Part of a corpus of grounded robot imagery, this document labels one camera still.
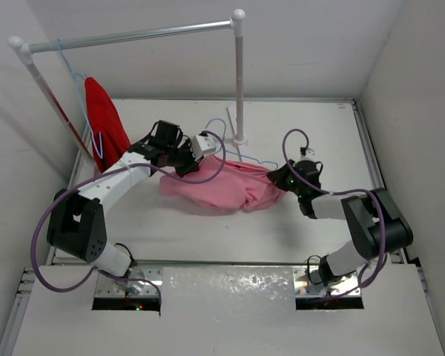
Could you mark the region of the light blue wire hanger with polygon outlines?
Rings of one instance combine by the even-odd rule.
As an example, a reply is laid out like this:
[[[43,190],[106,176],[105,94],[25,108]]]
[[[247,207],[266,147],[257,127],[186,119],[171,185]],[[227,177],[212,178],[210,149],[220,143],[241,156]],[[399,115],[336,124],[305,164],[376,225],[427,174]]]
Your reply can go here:
[[[268,161],[268,160],[259,160],[256,157],[247,155],[247,150],[244,147],[237,145],[231,139],[229,139],[226,136],[228,129],[227,129],[226,121],[224,119],[221,119],[221,118],[210,119],[207,122],[207,124],[205,125],[206,131],[209,130],[209,127],[213,122],[221,122],[222,123],[223,130],[222,130],[222,134],[220,135],[220,137],[221,137],[222,141],[225,143],[225,151],[227,154],[237,156],[241,162],[252,161],[252,162],[256,162],[258,165],[262,165],[264,167],[266,167],[267,165],[273,165],[275,168],[279,168],[279,165],[276,162]]]

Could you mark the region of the pink t shirt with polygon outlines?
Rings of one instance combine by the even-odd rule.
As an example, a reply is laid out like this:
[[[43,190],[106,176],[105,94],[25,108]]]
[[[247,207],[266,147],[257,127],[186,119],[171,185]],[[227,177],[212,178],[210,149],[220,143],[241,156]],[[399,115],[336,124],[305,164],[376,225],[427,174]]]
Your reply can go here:
[[[166,175],[160,177],[160,192],[168,197],[183,197],[218,211],[265,210],[286,195],[268,179],[269,169],[245,162],[226,161],[221,172],[203,184],[187,184]]]

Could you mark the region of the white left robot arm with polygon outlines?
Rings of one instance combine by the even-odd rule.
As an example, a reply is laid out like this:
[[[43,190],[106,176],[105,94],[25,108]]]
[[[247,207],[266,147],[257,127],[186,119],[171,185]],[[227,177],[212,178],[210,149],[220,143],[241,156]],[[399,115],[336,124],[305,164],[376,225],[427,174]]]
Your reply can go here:
[[[183,177],[198,171],[204,154],[213,149],[210,137],[200,134],[186,138],[180,126],[158,121],[102,178],[57,196],[58,203],[50,213],[47,241],[100,270],[117,277],[125,276],[132,259],[108,242],[106,214],[157,168],[173,167],[177,176]]]

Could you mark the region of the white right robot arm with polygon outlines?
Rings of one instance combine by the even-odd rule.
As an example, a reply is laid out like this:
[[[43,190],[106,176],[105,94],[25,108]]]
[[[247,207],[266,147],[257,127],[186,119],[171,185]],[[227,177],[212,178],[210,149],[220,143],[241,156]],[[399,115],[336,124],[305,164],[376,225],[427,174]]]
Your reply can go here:
[[[301,213],[313,220],[343,220],[350,240],[338,250],[320,258],[316,283],[327,287],[366,263],[405,248],[413,242],[406,218],[385,188],[329,193],[321,189],[321,162],[289,160],[268,173],[268,179],[282,191],[297,196]]]

